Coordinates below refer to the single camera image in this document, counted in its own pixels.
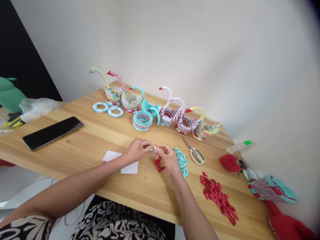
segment white paper sheet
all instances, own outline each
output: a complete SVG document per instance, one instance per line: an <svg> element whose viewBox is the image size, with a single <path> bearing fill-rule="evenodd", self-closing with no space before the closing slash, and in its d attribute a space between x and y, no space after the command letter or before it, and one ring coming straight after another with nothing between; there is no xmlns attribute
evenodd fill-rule
<svg viewBox="0 0 320 240"><path fill-rule="evenodd" d="M121 169L121 173L123 174L138 174L138 163L135 162Z"/></svg>
<svg viewBox="0 0 320 240"><path fill-rule="evenodd" d="M122 155L122 153L107 151L106 154L104 155L102 161L109 162L112 159L120 157L121 155ZM139 162L135 162L135 163L130 164L129 166L126 166L125 168L122 168L120 172L122 174L138 174L138 163Z"/></svg>
<svg viewBox="0 0 320 240"><path fill-rule="evenodd" d="M113 152L113 151L107 151L106 154L103 157L104 162L109 162L112 159L115 159L117 157L120 157L122 155L122 153L117 153L117 152Z"/></svg>

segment pink origami swan neck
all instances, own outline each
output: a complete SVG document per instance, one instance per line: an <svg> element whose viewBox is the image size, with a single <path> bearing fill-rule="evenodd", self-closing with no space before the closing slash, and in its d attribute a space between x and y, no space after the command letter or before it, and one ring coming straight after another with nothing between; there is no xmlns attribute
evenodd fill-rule
<svg viewBox="0 0 320 240"><path fill-rule="evenodd" d="M126 90L126 85L124 84L122 78L120 77L120 75L114 71L109 71L107 74L113 76L113 77L117 77L121 83L121 87L122 87L122 91L124 91L125 94L127 94L127 90Z"/></svg>

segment black phone screen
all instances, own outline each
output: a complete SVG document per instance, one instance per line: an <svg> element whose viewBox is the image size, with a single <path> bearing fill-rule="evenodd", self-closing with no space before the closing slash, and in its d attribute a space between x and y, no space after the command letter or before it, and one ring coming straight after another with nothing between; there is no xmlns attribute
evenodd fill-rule
<svg viewBox="0 0 320 240"><path fill-rule="evenodd" d="M31 150L37 150L42 146L76 130L83 125L76 117L67 118L49 127L24 136L22 140Z"/></svg>

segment glue bottle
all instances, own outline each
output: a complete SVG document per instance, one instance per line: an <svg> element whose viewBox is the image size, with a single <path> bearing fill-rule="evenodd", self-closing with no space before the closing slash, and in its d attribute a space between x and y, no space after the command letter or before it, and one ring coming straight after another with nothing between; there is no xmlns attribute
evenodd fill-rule
<svg viewBox="0 0 320 240"><path fill-rule="evenodd" d="M231 147L227 147L227 152L230 154L233 154L234 152L241 150L245 148L246 146L250 145L252 142L250 140L244 141L242 143L238 143L236 145L233 145Z"/></svg>

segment black and white fabric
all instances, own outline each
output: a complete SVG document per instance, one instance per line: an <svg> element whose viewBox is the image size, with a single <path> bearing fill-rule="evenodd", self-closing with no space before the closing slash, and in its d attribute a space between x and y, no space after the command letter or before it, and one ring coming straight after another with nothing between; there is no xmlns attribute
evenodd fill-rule
<svg viewBox="0 0 320 240"><path fill-rule="evenodd" d="M0 229L0 240L48 240L49 232L45 217L29 216ZM70 240L171 240L174 236L174 224L95 196Z"/></svg>

